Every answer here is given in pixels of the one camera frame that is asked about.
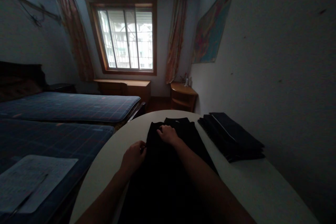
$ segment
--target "corner shelf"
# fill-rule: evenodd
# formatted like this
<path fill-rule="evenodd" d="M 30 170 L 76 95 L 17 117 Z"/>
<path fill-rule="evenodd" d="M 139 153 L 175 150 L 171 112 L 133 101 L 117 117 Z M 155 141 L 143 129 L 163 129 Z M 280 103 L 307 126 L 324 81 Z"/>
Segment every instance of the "corner shelf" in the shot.
<path fill-rule="evenodd" d="M 198 94 L 191 88 L 185 87 L 182 83 L 172 82 L 170 84 L 171 109 L 193 112 Z"/>

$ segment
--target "forearm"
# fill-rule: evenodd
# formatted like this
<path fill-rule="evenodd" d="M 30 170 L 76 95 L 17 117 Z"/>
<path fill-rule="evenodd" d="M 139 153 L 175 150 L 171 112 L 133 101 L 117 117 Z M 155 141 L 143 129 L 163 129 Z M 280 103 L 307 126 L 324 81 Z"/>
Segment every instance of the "forearm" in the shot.
<path fill-rule="evenodd" d="M 105 224 L 112 218 L 121 194 L 129 178 L 123 171 L 119 170 L 109 182 L 104 191 L 89 206 L 76 224 Z"/>
<path fill-rule="evenodd" d="M 216 223 L 255 223 L 217 174 L 182 140 L 174 148 Z"/>

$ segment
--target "white table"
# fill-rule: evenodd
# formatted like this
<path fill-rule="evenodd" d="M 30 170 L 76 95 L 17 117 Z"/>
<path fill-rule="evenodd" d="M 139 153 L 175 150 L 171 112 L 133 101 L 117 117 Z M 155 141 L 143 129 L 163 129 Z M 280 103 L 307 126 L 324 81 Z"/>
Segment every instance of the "white table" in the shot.
<path fill-rule="evenodd" d="M 318 223 L 295 190 L 267 159 L 229 164 L 197 123 L 200 115 L 178 110 L 161 110 L 127 123 L 104 145 L 83 181 L 70 224 L 83 214 L 110 182 L 120 167 L 126 149 L 139 140 L 146 141 L 151 122 L 163 122 L 166 117 L 187 117 L 195 122 L 221 179 L 257 223 Z M 113 223 L 118 222 L 126 190 L 127 188 L 119 202 Z"/>

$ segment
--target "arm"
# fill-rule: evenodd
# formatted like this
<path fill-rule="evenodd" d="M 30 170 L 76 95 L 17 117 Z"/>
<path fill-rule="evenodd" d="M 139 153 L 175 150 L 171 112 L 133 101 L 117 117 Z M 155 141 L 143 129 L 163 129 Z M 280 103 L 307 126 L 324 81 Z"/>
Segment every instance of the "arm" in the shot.
<path fill-rule="evenodd" d="M 185 170 L 208 206 L 213 221 L 255 223 L 217 174 L 177 136 L 175 129 L 167 125 L 161 126 L 161 129 L 162 132 L 157 130 L 157 133 L 164 142 L 175 148 Z"/>
<path fill-rule="evenodd" d="M 145 143 L 139 141 L 127 149 L 122 158 L 120 169 L 76 224 L 104 224 L 109 222 L 126 184 L 145 159 L 147 149 L 144 146 Z"/>

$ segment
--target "cable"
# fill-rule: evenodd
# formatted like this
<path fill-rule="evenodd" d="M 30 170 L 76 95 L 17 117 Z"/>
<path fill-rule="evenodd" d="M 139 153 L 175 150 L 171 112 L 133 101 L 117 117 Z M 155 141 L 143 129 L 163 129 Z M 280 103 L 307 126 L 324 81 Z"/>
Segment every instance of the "cable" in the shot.
<path fill-rule="evenodd" d="M 42 22 L 44 21 L 44 12 L 42 12 L 42 15 L 43 15 L 43 17 L 42 17 L 42 19 L 40 19 L 40 20 L 38 20 L 37 19 L 37 16 L 35 16 L 35 15 L 31 15 L 28 11 L 27 11 L 27 9 L 24 7 L 24 5 L 22 4 L 22 2 L 21 1 L 19 1 L 20 2 L 20 4 L 21 4 L 21 6 L 24 8 L 24 10 L 28 13 L 28 15 L 30 16 L 30 18 L 31 18 L 31 20 L 33 21 L 33 23 L 36 25 L 36 26 L 38 26 L 38 27 L 42 27 Z"/>

